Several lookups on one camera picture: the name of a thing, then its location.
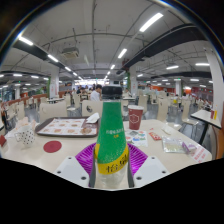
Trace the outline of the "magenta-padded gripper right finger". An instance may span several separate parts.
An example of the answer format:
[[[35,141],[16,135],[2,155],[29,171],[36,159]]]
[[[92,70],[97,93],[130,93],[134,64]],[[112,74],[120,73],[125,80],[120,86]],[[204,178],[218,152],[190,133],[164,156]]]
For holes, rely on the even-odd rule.
[[[130,188],[140,188],[169,175],[169,171],[156,156],[147,156],[132,144],[129,144],[128,148],[128,185]]]

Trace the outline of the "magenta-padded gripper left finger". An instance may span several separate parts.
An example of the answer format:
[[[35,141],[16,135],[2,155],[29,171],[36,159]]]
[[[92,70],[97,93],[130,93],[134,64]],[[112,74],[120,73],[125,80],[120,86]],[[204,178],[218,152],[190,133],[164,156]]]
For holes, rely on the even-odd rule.
[[[76,156],[67,156],[54,174],[84,188],[93,188],[96,180],[94,160],[95,143],[81,150]]]

